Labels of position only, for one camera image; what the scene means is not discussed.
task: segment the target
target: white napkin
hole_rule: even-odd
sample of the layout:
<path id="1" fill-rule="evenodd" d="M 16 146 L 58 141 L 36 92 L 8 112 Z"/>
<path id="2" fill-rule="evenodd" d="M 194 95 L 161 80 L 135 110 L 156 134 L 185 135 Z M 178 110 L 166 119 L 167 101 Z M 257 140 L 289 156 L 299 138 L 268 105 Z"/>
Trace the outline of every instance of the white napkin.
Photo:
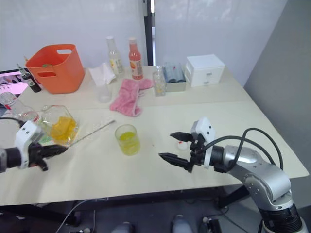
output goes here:
<path id="1" fill-rule="evenodd" d="M 110 65 L 107 63 L 102 63 L 99 67 L 96 68 L 88 68 L 88 70 L 96 86 L 110 84 L 111 81 L 116 78 Z"/>

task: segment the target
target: yellow liquid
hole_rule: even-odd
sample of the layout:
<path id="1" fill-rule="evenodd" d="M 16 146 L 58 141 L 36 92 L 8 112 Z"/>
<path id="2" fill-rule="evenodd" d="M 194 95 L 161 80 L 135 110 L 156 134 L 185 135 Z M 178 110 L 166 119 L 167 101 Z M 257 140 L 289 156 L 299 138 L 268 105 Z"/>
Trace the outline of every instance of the yellow liquid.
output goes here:
<path id="1" fill-rule="evenodd" d="M 122 133 L 119 138 L 119 145 L 126 155 L 137 154 L 140 148 L 139 139 L 134 132 Z"/>
<path id="2" fill-rule="evenodd" d="M 76 122 L 72 118 L 61 116 L 58 122 L 52 126 L 50 136 L 55 143 L 70 144 L 77 134 L 75 128 Z"/>

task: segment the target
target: robotic arm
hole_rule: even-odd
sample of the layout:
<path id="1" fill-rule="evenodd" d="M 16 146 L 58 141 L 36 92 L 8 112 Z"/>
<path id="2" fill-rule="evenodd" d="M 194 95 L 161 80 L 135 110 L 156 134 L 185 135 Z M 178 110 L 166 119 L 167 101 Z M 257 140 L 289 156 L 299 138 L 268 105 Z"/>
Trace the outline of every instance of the robotic arm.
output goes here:
<path id="1" fill-rule="evenodd" d="M 215 171 L 228 172 L 247 189 L 259 209 L 267 233 L 308 233 L 295 207 L 290 179 L 283 170 L 263 160 L 257 151 L 243 147 L 236 164 L 227 170 L 235 160 L 238 147 L 212 146 L 204 150 L 204 146 L 215 136 L 207 118 L 196 121 L 191 134 L 177 132 L 171 136 L 191 142 L 191 159 L 188 162 L 174 154 L 160 153 L 165 161 L 188 172 L 192 172 L 194 165 L 213 166 Z"/>
<path id="2" fill-rule="evenodd" d="M 37 142 L 42 136 L 41 128 L 27 121 L 16 133 L 15 147 L 0 148 L 0 173 L 16 166 L 25 169 L 38 165 L 43 171 L 48 170 L 44 158 L 64 153 L 68 148 L 60 145 L 41 146 Z"/>

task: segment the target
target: glass with yellow liquid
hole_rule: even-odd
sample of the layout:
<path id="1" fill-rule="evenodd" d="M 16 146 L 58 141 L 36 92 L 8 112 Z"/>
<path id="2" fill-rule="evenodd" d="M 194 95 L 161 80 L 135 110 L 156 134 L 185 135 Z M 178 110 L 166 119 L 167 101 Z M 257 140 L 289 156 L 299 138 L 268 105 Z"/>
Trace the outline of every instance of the glass with yellow liquid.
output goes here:
<path id="1" fill-rule="evenodd" d="M 134 155 L 139 152 L 140 143 L 137 131 L 133 125 L 121 125 L 116 129 L 116 139 L 126 155 Z"/>
<path id="2" fill-rule="evenodd" d="M 42 109 L 42 129 L 55 143 L 69 146 L 77 132 L 78 123 L 70 115 L 65 106 L 46 105 Z"/>

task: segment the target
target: person's foot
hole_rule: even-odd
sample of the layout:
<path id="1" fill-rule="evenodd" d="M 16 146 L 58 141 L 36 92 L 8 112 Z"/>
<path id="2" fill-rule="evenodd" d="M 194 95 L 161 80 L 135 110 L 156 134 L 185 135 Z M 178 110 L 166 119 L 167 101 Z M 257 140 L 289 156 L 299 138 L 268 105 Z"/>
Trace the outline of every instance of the person's foot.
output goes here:
<path id="1" fill-rule="evenodd" d="M 193 233 L 193 231 L 182 215 L 176 215 L 172 221 L 172 233 Z"/>
<path id="2" fill-rule="evenodd" d="M 135 233 L 134 226 L 129 222 L 124 222 L 117 226 L 111 233 Z"/>

